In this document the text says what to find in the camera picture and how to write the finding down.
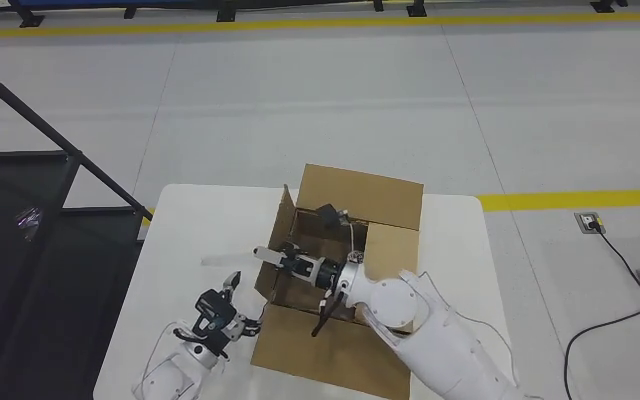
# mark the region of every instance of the floor outlet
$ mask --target floor outlet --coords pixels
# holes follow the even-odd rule
[[[602,233],[606,233],[604,229],[604,225],[602,224],[602,220],[600,219],[600,216],[598,215],[597,212],[589,211],[589,212],[583,212],[583,213],[575,213],[573,215],[575,215],[576,221],[578,221],[578,226],[580,226],[580,230],[582,231],[582,233],[598,234],[598,231],[589,227],[589,223],[593,221],[596,221],[598,224],[600,224],[600,229],[602,230]]]

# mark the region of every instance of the floor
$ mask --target floor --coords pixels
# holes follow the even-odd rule
[[[0,15],[0,27],[14,25]],[[149,207],[168,183],[297,187],[307,162],[429,193],[624,190],[640,185],[639,35],[637,23],[615,23],[2,38],[0,79]],[[0,124],[0,151],[55,148],[6,106]],[[88,173],[67,201],[117,204]],[[485,214],[519,376],[547,400],[566,398],[571,336],[640,306],[619,259],[580,233],[574,211]],[[639,266],[640,209],[594,211]],[[638,398],[638,334],[630,320],[574,346],[574,399]]]

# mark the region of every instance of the white table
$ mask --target white table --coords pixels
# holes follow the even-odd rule
[[[131,384],[144,369],[162,328],[195,321],[198,296],[242,271],[234,295],[239,312],[257,317],[264,300],[253,289],[281,189],[169,185],[161,196],[94,390],[95,400],[132,399]],[[297,190],[291,195],[295,199]],[[459,311],[493,324],[508,339],[502,300],[480,202],[470,196],[424,195],[418,272],[428,268]],[[202,265],[202,260],[210,265]],[[509,353],[490,329],[473,324],[485,348],[510,376]],[[152,363],[178,340],[167,334]],[[212,379],[202,399],[374,399],[376,397],[249,364],[255,339],[226,350],[231,362]],[[412,399],[439,398],[412,378]]]

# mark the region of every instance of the yellow stripe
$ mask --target yellow stripe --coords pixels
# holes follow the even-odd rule
[[[274,29],[365,28],[422,25],[524,25],[524,24],[589,24],[600,22],[640,22],[640,13],[502,15],[459,17],[381,17],[253,21],[207,24],[163,24],[122,26],[76,26],[58,28],[0,29],[0,37],[138,35],[161,33],[233,32]]]
[[[640,190],[487,194],[477,197],[485,212],[640,206]]]

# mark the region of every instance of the cardboard box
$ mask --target cardboard box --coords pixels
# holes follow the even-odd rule
[[[417,183],[307,165],[297,207],[285,186],[268,247],[277,250],[288,240],[312,256],[344,261],[349,228],[327,230],[313,211],[332,204],[355,221],[355,248],[364,250],[370,279],[397,277],[401,269],[415,272],[422,193]],[[409,398],[409,369],[358,312],[339,308],[313,338],[324,291],[278,275],[268,263],[255,287],[269,304],[251,364],[380,397]]]

